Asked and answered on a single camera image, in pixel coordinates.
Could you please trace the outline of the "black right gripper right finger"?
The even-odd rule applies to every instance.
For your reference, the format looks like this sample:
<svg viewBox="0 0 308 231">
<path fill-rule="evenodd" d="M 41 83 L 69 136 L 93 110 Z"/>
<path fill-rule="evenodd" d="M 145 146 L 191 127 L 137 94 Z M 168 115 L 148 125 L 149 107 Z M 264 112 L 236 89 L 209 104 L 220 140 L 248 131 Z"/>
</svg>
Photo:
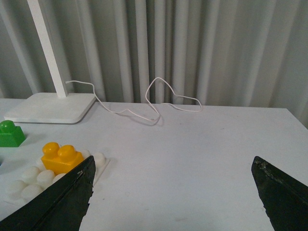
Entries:
<svg viewBox="0 0 308 231">
<path fill-rule="evenodd" d="M 251 171 L 274 230 L 306 231 L 308 187 L 259 156 L 255 156 Z"/>
</svg>

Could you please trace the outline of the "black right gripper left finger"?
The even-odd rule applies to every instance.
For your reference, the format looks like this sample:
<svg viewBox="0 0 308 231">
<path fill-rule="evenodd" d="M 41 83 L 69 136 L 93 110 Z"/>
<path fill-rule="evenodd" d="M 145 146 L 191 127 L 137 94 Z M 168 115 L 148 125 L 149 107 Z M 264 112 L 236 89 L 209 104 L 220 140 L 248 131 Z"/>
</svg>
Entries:
<svg viewBox="0 0 308 231">
<path fill-rule="evenodd" d="M 2 231 L 77 231 L 89 208 L 96 172 L 90 156 L 0 222 Z"/>
</svg>

